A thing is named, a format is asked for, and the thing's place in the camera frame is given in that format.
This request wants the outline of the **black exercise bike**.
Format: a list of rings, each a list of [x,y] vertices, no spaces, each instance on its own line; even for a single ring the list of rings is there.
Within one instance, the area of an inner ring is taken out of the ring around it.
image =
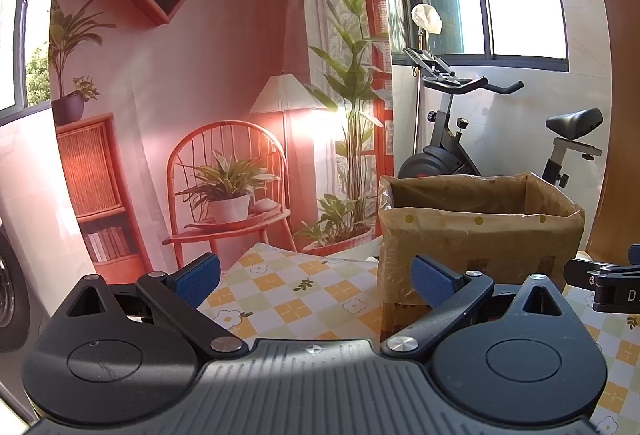
[[[603,155],[600,148],[581,141],[603,123],[603,114],[598,108],[547,119],[546,128],[554,137],[551,154],[544,163],[539,162],[532,150],[539,143],[539,137],[527,138],[522,130],[513,129],[512,119],[506,126],[484,124],[481,129],[473,130],[471,140],[465,143],[463,132],[470,121],[460,117],[454,128],[450,126],[454,99],[477,91],[485,91],[495,98],[509,97],[524,90],[525,83],[516,81],[509,86],[499,86],[485,77],[460,78],[442,58],[428,51],[406,47],[404,53],[416,68],[416,96],[432,90],[442,94],[442,99],[437,110],[416,116],[417,130],[427,122],[433,124],[431,140],[424,147],[416,147],[416,152],[401,163],[400,178],[506,175],[516,168],[534,168],[545,182],[564,188],[570,179],[570,175],[563,172],[567,151],[575,151],[587,161]]]

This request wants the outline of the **printed room backdrop poster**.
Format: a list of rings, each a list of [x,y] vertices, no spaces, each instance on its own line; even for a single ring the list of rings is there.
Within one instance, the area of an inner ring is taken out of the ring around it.
[[[393,169],[385,0],[52,0],[58,147],[94,270],[370,241]]]

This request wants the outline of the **checkered floral tablecloth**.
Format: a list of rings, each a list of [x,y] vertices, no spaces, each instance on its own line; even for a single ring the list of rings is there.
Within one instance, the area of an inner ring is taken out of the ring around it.
[[[226,270],[200,312],[246,343],[258,337],[378,342],[383,304],[374,259],[321,259],[255,244]],[[593,311],[592,293],[563,291],[608,365],[608,383],[593,412],[602,434],[639,430],[639,318]]]

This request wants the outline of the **cardboard box with plastic liner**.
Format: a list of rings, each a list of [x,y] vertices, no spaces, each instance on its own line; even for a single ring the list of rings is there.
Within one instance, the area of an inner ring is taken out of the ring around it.
[[[558,287],[577,254],[585,212],[533,173],[479,177],[384,176],[378,182],[382,230],[378,295],[386,339],[433,309],[413,290],[410,265],[427,255],[456,273],[479,270],[515,285],[543,273]]]

